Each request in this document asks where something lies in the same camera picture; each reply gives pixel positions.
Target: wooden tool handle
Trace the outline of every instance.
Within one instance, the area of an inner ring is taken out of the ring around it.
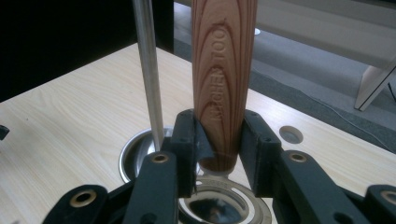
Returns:
[[[200,162],[212,173],[233,170],[248,95],[257,0],[192,1],[195,117],[216,158]]]

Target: circular metal ring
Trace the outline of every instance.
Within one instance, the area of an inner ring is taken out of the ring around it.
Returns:
[[[92,203],[96,199],[96,192],[93,189],[86,189],[75,194],[70,200],[72,207],[83,207]]]
[[[306,157],[302,154],[298,154],[298,153],[290,153],[289,154],[289,158],[292,161],[297,161],[297,162],[306,162]]]
[[[266,203],[253,193],[225,178],[197,176],[195,194],[179,199],[179,223],[271,223]]]
[[[169,157],[165,154],[159,154],[151,158],[151,161],[155,163],[163,163],[169,160]]]

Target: black plastic bracket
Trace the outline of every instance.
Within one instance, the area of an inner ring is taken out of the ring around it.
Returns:
[[[3,141],[8,133],[9,129],[6,126],[0,125],[0,141]]]
[[[177,223],[177,158],[155,152],[143,160],[122,223]]]
[[[297,210],[301,223],[369,223],[308,154],[283,152],[277,171],[292,200],[290,207]]]
[[[283,152],[279,138],[256,112],[246,110],[239,156],[256,197],[272,197],[275,163]]]
[[[67,192],[50,210],[43,223],[101,223],[101,220],[107,220],[107,201],[105,188],[80,186]]]
[[[195,186],[196,155],[194,148],[194,118],[192,110],[177,115],[171,138],[165,138],[161,151],[177,155],[178,197],[190,197]]]

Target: floor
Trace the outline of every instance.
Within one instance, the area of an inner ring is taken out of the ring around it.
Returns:
[[[175,41],[175,54],[190,60],[191,9],[177,3]],[[261,31],[255,36],[250,77],[255,81],[250,88],[395,152],[396,102],[389,89],[385,88],[364,112],[354,109],[367,67]],[[396,91],[396,79],[390,84]],[[274,86],[279,88],[268,91]]]

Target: round metal hole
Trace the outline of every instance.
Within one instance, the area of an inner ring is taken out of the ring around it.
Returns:
[[[279,129],[279,134],[288,143],[300,144],[304,141],[304,136],[300,130],[291,126],[283,126]]]
[[[262,199],[225,177],[198,176],[197,191],[179,199],[179,223],[271,223]]]
[[[83,207],[92,203],[96,199],[96,192],[93,189],[83,190],[77,193],[70,200],[70,205],[72,207]]]
[[[291,153],[289,154],[289,158],[292,161],[297,161],[297,162],[305,162],[306,161],[306,157],[301,155],[301,154],[297,154],[297,153]]]
[[[160,155],[156,155],[156,156],[153,157],[151,160],[152,160],[153,162],[156,162],[156,163],[163,163],[163,162],[168,161],[168,160],[169,160],[169,157],[166,156],[166,155],[164,155],[164,154],[160,154]]]
[[[396,192],[390,190],[381,191],[381,196],[389,203],[396,205]]]
[[[165,137],[171,137],[173,128],[165,127],[163,129]],[[124,146],[120,154],[120,174],[124,182],[129,182],[137,178],[143,159],[155,152],[154,142],[152,140],[151,129],[137,133]]]

